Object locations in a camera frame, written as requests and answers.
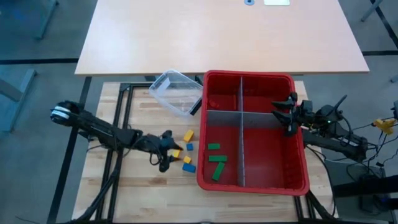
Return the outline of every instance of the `desk grommet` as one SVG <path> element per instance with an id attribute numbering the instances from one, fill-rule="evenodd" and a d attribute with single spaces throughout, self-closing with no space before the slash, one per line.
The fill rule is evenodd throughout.
<path id="1" fill-rule="evenodd" d="M 244 3 L 248 6 L 254 5 L 254 0 L 244 0 Z"/>

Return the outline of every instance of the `gray divider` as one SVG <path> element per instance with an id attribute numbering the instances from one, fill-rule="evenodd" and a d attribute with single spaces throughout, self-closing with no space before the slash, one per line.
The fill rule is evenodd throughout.
<path id="1" fill-rule="evenodd" d="M 244 130 L 246 128 L 274 129 L 281 128 L 279 121 L 272 113 L 255 113 L 243 111 L 243 79 L 237 92 L 237 111 L 208 110 L 206 124 L 208 126 L 235 126 L 239 127 L 238 148 L 238 185 L 245 186 L 244 170 Z"/>
<path id="2" fill-rule="evenodd" d="M 245 186 L 244 178 L 244 144 L 243 144 L 243 78 L 238 90 L 238 110 L 241 113 L 239 124 L 239 149 L 238 149 L 238 185 Z"/>

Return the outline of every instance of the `red bin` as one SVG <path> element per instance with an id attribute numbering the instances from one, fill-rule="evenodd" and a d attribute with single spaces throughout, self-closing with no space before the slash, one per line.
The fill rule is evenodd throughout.
<path id="1" fill-rule="evenodd" d="M 301 129 L 287 137 L 272 101 L 295 91 L 288 74 L 211 70 L 205 74 L 197 182 L 205 190 L 305 195 L 309 190 Z M 220 149 L 209 150 L 218 143 Z M 228 160 L 218 181 L 211 155 Z"/>

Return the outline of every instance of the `wooden tabletop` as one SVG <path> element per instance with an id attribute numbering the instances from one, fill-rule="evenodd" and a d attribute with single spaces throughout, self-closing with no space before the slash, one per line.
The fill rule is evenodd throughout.
<path id="1" fill-rule="evenodd" d="M 97 110 L 97 117 L 112 123 L 120 83 L 105 83 Z M 299 101 L 307 99 L 303 82 L 295 82 Z M 195 132 L 194 151 L 181 155 L 192 157 L 197 164 L 200 113 L 191 119 L 175 116 L 160 106 L 147 89 L 134 90 L 130 125 L 145 133 L 160 135 L 173 131 L 174 139 L 184 146 L 183 135 L 188 129 Z M 331 188 L 322 163 L 306 150 L 310 188 L 325 208 L 333 210 Z M 79 217 L 100 190 L 106 150 L 97 148 L 87 153 L 80 188 L 73 212 Z M 123 159 L 114 222 L 295 222 L 293 197 L 234 192 L 211 192 L 201 189 L 195 174 L 182 170 L 182 161 L 173 162 L 166 173 L 149 164 L 149 155 L 131 151 Z M 109 203 L 110 193 L 105 205 Z"/>
<path id="2" fill-rule="evenodd" d="M 77 75 L 364 73 L 338 0 L 98 0 Z"/>

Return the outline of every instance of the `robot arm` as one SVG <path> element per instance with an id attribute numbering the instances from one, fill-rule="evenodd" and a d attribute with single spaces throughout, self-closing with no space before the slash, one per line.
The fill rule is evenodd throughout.
<path id="1" fill-rule="evenodd" d="M 346 96 L 335 105 L 325 105 L 316 113 L 312 111 L 312 102 L 303 100 L 297 106 L 297 94 L 291 93 L 286 101 L 272 104 L 278 109 L 272 113 L 285 127 L 285 135 L 292 136 L 298 128 L 303 128 L 304 144 L 320 146 L 344 154 L 356 162 L 366 159 L 368 140 L 341 127 L 339 121 L 345 119 L 338 110 Z"/>
<path id="2" fill-rule="evenodd" d="M 57 124 L 79 128 L 84 138 L 98 138 L 98 141 L 109 150 L 135 149 L 148 152 L 151 156 L 151 164 L 159 165 L 161 172 L 167 171 L 170 162 L 178 160 L 173 156 L 167 156 L 169 149 L 182 148 L 174 142 L 170 130 L 161 137 L 152 134 L 143 135 L 141 130 L 121 129 L 97 118 L 86 110 L 81 110 L 78 103 L 72 101 L 60 102 L 52 110 L 51 120 Z M 158 162 L 152 162 L 152 155 L 155 154 Z"/>

